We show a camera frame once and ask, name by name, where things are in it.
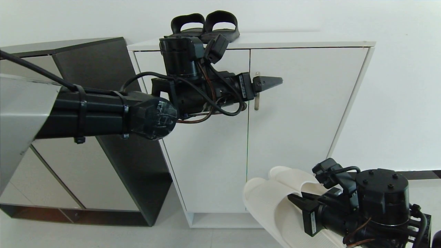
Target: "cabinet base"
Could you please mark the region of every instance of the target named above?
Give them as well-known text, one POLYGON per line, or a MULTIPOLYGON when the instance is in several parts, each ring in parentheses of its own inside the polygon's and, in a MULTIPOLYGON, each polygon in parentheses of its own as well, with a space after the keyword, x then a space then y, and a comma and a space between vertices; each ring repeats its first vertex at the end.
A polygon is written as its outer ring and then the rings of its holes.
POLYGON ((191 228, 262 228, 248 213, 187 213, 191 228))

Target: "white wall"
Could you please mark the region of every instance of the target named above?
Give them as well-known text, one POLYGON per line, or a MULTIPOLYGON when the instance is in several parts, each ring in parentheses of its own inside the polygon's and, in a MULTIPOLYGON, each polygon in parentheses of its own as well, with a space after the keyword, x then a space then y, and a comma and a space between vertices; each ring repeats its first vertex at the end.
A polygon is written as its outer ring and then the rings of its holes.
POLYGON ((333 157, 343 166, 441 169, 441 1, 0 0, 0 46, 170 33, 180 14, 233 12, 241 32, 322 30, 377 41, 333 157))

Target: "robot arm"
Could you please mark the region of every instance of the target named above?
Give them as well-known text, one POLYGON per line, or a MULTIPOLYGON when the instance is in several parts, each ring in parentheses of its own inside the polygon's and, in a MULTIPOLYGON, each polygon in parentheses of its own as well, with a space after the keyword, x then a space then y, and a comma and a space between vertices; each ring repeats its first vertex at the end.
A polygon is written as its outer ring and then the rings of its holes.
MULTIPOLYGON (((404 176, 387 169, 342 168, 332 158, 317 164, 313 173, 329 189, 325 194, 288 196, 302 210, 305 233, 311 237, 328 229, 344 237, 348 247, 404 248, 408 242, 413 248, 430 247, 431 216, 409 203, 404 176), (347 172, 353 169, 355 178, 347 172), (334 188, 337 184, 343 191, 334 188)), ((433 248, 441 247, 440 235, 434 236, 433 248)))
POLYGON ((248 72, 216 71, 211 64, 222 58, 227 46, 222 35, 206 48, 198 38, 160 39, 167 75, 142 72, 122 84, 120 91, 83 88, 0 51, 2 59, 53 81, 0 75, 0 195, 34 139, 73 137, 78 144, 86 136, 110 134, 161 139, 176 123, 200 123, 215 114, 235 116, 246 109, 245 101, 282 83, 275 77, 256 77, 252 83, 248 72), (157 77, 152 79, 152 94, 125 92, 145 75, 157 77), (161 98, 161 92, 170 100, 161 98), (239 103, 236 112, 222 109, 234 103, 239 103), (187 120, 195 116, 204 117, 187 120))

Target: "cabinet door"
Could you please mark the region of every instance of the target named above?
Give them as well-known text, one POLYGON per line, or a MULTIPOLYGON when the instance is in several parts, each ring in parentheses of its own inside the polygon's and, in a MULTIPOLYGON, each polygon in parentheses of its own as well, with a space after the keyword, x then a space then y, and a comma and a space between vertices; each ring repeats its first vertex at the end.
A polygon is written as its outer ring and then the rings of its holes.
POLYGON ((247 178, 326 159, 368 48, 251 50, 251 75, 283 78, 250 103, 247 178))
MULTIPOLYGON (((165 74, 160 52, 136 52, 141 71, 165 74)), ((249 50, 227 50, 214 65, 218 71, 249 71, 249 50)), ((151 77, 144 77, 147 91, 151 77)), ((234 112, 238 104, 226 107, 234 112)), ((175 184, 189 212, 245 211, 242 188, 246 181, 248 110, 237 116, 215 115, 199 124, 177 124, 164 138, 175 184)))
POLYGON ((86 208, 138 211, 95 137, 81 145, 72 138, 37 139, 33 145, 86 208))
POLYGON ((23 156, 7 187, 9 188, 11 184, 17 189, 11 193, 16 195, 13 197, 10 195, 5 199, 2 196, 3 203, 20 205, 32 203, 32 205, 43 207, 80 208, 31 149, 28 149, 23 156), (19 192, 28 201, 24 201, 19 192))

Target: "white slipper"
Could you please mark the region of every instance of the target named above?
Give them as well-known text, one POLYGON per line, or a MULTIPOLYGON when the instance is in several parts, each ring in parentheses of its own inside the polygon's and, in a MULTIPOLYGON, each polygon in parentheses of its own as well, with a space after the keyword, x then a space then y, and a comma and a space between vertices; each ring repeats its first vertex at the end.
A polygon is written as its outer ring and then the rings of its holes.
POLYGON ((304 232, 300 209, 287 195, 301 191, 323 194, 326 189, 311 175, 298 169, 277 166, 269 171, 269 180, 253 178, 243 190, 243 201, 251 215, 285 248, 344 248, 342 238, 322 230, 314 237, 304 232))

